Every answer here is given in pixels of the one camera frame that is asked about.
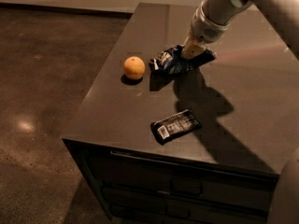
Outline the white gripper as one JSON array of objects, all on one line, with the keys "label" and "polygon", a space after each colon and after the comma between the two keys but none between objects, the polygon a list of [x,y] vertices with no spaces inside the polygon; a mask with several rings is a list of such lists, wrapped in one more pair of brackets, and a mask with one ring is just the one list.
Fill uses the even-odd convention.
[{"label": "white gripper", "polygon": [[206,50],[206,44],[217,41],[230,24],[230,7],[225,3],[202,2],[193,14],[188,37],[180,56],[190,60]]}]

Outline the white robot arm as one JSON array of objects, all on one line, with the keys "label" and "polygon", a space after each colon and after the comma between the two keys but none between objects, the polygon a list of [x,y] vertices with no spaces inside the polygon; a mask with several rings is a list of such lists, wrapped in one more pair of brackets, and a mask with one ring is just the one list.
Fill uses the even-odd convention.
[{"label": "white robot arm", "polygon": [[296,59],[299,59],[299,0],[205,0],[192,17],[181,57],[192,59],[220,39],[231,21],[256,6]]}]

